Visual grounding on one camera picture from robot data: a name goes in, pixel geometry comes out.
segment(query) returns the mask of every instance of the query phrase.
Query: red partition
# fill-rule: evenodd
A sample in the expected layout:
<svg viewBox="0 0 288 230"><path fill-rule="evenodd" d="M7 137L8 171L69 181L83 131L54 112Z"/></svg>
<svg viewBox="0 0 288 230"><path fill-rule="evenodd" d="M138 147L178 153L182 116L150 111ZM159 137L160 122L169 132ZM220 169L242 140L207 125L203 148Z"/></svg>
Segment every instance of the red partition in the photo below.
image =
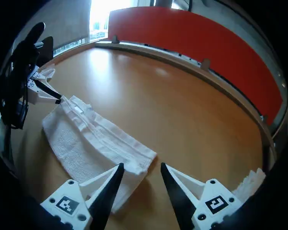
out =
<svg viewBox="0 0 288 230"><path fill-rule="evenodd" d="M240 89L271 124L282 98L257 53L224 26L200 15L163 7L134 7L110 13L109 38L145 43L202 62Z"/></svg>

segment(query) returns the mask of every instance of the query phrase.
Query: white plastic part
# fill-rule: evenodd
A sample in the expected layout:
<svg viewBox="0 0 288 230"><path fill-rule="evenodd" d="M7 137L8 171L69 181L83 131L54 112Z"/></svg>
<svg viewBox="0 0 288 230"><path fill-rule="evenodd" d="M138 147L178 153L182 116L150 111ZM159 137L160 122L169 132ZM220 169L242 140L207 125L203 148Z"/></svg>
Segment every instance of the white plastic part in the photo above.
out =
<svg viewBox="0 0 288 230"><path fill-rule="evenodd" d="M117 169L118 165L82 184L72 179L67 180L41 206L62 223L72 225L74 230L89 229L93 219L88 208Z"/></svg>
<svg viewBox="0 0 288 230"><path fill-rule="evenodd" d="M32 77L28 80L28 102L31 104L36 103L55 103L57 98L49 95L48 93L44 92L40 88L36 86L33 80L38 80L48 88L52 89L53 91L57 92L50 84L47 82L47 78L42 74L35 72Z"/></svg>
<svg viewBox="0 0 288 230"><path fill-rule="evenodd" d="M242 203L218 180L198 181L166 165L169 173L195 206L192 217L194 229L211 229L223 218L233 214Z"/></svg>

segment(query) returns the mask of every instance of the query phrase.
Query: towel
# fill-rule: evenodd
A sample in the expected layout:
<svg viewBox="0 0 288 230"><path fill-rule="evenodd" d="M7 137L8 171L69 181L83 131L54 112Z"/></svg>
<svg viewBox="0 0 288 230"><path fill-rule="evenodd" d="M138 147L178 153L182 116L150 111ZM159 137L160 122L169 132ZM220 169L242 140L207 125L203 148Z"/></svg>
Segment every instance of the towel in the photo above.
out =
<svg viewBox="0 0 288 230"><path fill-rule="evenodd" d="M43 129L54 154L79 183L124 163L113 213L144 179L156 156L75 96L69 100L62 97L61 104L43 119Z"/></svg>
<svg viewBox="0 0 288 230"><path fill-rule="evenodd" d="M243 182L232 192L242 203L245 203L247 199L254 195L257 189L265 179L266 174L258 168L256 172L250 171L250 174L244 178Z"/></svg>

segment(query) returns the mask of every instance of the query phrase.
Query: screw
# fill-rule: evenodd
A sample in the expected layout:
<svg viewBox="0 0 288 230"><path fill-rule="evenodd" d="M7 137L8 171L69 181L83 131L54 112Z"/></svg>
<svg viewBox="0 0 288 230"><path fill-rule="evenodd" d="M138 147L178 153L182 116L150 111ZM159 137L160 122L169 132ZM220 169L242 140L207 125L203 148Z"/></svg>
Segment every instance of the screw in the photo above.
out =
<svg viewBox="0 0 288 230"><path fill-rule="evenodd" d="M206 215L205 214L200 214L197 218L199 220L205 220L206 219Z"/></svg>

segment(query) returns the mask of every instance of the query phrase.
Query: wooden table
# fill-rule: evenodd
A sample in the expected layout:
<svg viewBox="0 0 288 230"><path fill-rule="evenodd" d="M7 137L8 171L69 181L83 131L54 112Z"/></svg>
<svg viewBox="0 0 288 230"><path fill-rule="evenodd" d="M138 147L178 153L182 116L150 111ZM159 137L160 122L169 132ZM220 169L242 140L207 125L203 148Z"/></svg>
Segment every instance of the wooden table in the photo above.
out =
<svg viewBox="0 0 288 230"><path fill-rule="evenodd" d="M160 164L200 181L216 178L233 190L262 165L255 123L228 97L180 69L144 56L93 48L55 67L50 84L75 95L154 150L157 158L106 229L179 229ZM12 132L19 177L42 202L69 175L53 154L42 119L55 105L30 105L24 130Z"/></svg>

